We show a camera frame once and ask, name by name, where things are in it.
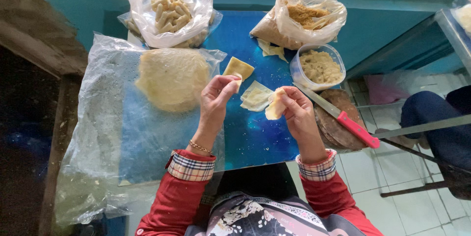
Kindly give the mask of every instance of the woman's left hand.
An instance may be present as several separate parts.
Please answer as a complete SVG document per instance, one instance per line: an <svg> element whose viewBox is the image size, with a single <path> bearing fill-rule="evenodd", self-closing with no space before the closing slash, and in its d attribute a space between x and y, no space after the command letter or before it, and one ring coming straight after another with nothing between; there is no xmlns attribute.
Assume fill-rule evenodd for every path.
<svg viewBox="0 0 471 236"><path fill-rule="evenodd" d="M237 91L240 80L237 76L216 75L201 92L201 116L198 130L191 139L192 142L205 149L211 150L217 134L221 130L226 117L226 104ZM200 151L188 145L186 148L193 153L209 156L209 153Z"/></svg>

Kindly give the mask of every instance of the knife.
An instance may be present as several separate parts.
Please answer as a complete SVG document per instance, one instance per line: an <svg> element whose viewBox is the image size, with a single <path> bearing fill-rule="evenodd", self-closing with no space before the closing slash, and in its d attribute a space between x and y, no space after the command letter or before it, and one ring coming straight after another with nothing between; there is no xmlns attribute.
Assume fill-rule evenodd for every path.
<svg viewBox="0 0 471 236"><path fill-rule="evenodd" d="M360 125L351 120L345 111L340 111L333 104L329 103L327 100L319 96L317 93L311 91L310 89L304 87L303 85L293 82L293 84L301 90L305 95L312 99L316 104L318 104L322 109L327 111L330 115L337 119L340 125L348 129L353 135L361 139L362 142L368 145L373 149L377 149L380 146L380 140L377 137L372 137L368 131L363 129Z"/></svg>

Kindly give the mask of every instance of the wooden cutting board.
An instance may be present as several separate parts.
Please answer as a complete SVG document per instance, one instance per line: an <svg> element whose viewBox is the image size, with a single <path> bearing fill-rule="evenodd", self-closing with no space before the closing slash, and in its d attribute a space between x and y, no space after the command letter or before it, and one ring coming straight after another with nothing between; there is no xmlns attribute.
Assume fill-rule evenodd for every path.
<svg viewBox="0 0 471 236"><path fill-rule="evenodd" d="M350 119L366 130L365 124L359 117L356 107L350 102L350 97L345 90L327 89L320 96L341 111L345 111ZM350 150L359 150L367 147L366 144L350 133L344 126L340 125L337 119L333 118L322 107L315 105L314 112L319 131L323 134L323 139L328 140L327 145L332 144L339 149Z"/></svg>

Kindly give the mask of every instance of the red shirt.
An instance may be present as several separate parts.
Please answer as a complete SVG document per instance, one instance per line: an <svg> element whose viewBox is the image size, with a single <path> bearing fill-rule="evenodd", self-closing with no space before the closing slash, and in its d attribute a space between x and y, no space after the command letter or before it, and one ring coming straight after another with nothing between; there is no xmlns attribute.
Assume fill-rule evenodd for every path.
<svg viewBox="0 0 471 236"><path fill-rule="evenodd" d="M356 207L347 186L335 172L333 162L336 152L327 150L327 153L329 158L315 165L302 164L299 156L297 158L301 170L300 178L309 205L321 218L331 214L340 215L367 236L382 236L382 233L366 218L365 213ZM182 159L192 160L192 167L188 167L190 164L182 162ZM212 176L212 172L208 174L206 171L208 165L215 159L214 156L204 157L186 150L175 150L175 155L168 164L169 172L172 174L167 172L163 176L156 199L149 214L139 223L136 236L184 235L186 228L193 223L204 187ZM200 163L196 169L195 161ZM327 173L319 177L317 170Z"/></svg>

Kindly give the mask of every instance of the gold bracelet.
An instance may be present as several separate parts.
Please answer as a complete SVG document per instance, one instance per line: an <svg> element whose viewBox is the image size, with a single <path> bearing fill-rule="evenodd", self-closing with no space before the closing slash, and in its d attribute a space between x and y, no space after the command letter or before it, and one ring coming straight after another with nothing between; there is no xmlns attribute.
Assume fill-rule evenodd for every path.
<svg viewBox="0 0 471 236"><path fill-rule="evenodd" d="M207 149L201 147L200 145L198 145L198 144L192 142L191 140L189 140L188 143L190 144L191 147L196 148L196 149L199 149L199 150L202 150L202 151L207 152L207 153L209 153L209 154L212 155L212 151L207 150Z"/></svg>

